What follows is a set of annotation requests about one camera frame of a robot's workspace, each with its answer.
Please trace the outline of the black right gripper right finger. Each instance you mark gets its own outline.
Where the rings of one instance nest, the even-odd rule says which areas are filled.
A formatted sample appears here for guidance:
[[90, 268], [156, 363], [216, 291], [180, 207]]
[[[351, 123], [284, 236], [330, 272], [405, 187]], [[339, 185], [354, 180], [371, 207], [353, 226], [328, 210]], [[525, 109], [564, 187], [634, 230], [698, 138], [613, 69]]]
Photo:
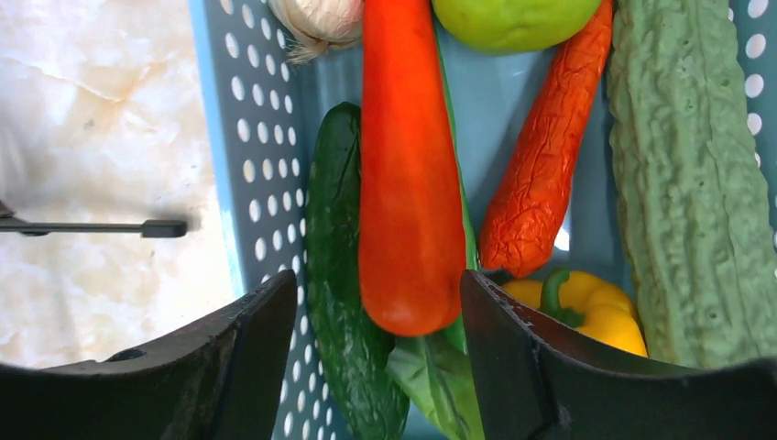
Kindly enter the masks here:
[[773, 439], [776, 361], [684, 368], [607, 346], [469, 270], [463, 322], [488, 439]]

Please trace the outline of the smooth orange carrot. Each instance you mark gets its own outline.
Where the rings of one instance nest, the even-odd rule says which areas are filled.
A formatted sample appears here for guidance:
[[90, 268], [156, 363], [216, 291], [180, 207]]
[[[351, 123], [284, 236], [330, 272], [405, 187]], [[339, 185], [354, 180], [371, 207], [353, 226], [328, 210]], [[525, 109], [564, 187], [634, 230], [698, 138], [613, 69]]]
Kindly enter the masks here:
[[460, 314], [459, 171], [427, 1], [364, 4], [358, 269], [368, 315], [425, 336]]

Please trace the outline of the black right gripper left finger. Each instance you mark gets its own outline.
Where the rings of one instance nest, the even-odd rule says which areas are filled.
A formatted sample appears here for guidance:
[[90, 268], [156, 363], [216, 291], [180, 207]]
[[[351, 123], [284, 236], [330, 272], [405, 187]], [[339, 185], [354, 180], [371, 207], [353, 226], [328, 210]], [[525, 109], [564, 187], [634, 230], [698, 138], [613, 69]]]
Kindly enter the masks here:
[[284, 270], [105, 361], [1, 368], [4, 439], [269, 439], [297, 309]]

